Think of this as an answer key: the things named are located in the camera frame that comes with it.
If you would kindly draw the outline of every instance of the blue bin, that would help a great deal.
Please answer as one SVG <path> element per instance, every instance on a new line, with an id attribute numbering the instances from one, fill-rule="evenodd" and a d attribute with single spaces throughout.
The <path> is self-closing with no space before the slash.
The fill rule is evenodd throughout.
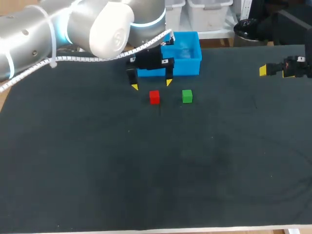
<path id="1" fill-rule="evenodd" d="M 174 76 L 198 76 L 202 60 L 197 32 L 175 32 L 175 44 L 161 47 L 163 58 L 175 58 Z M 137 70 L 139 77 L 164 77 L 165 68 Z"/>

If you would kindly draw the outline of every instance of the red cube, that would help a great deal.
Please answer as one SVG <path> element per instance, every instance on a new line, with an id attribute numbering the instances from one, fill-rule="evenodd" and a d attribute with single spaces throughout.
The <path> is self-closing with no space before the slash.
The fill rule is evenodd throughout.
<path id="1" fill-rule="evenodd" d="M 160 95 L 158 90 L 150 91 L 150 101 L 152 105 L 160 104 Z"/>

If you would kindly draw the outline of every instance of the white storage bin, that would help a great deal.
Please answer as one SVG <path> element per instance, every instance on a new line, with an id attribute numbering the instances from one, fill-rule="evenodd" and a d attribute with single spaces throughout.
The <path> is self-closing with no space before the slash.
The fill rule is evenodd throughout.
<path id="1" fill-rule="evenodd" d="M 185 0 L 166 0 L 166 29 L 179 31 L 182 7 Z"/>
<path id="2" fill-rule="evenodd" d="M 191 27 L 194 31 L 214 31 L 223 27 L 233 0 L 187 0 Z"/>

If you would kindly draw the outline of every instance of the green cube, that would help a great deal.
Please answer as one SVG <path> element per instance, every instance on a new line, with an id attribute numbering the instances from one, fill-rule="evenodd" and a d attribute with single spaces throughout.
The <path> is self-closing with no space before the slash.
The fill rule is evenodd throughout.
<path id="1" fill-rule="evenodd" d="M 191 90 L 182 90 L 182 100 L 183 103 L 192 103 L 193 102 L 193 94 Z"/>

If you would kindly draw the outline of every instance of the dark table mat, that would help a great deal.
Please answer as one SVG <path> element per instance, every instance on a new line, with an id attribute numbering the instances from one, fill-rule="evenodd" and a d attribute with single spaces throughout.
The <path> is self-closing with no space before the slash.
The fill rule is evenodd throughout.
<path id="1" fill-rule="evenodd" d="M 139 92 L 125 60 L 35 72 L 0 114 L 0 233 L 311 224 L 312 80 L 259 77 L 290 55 L 204 50 L 200 76 Z"/>

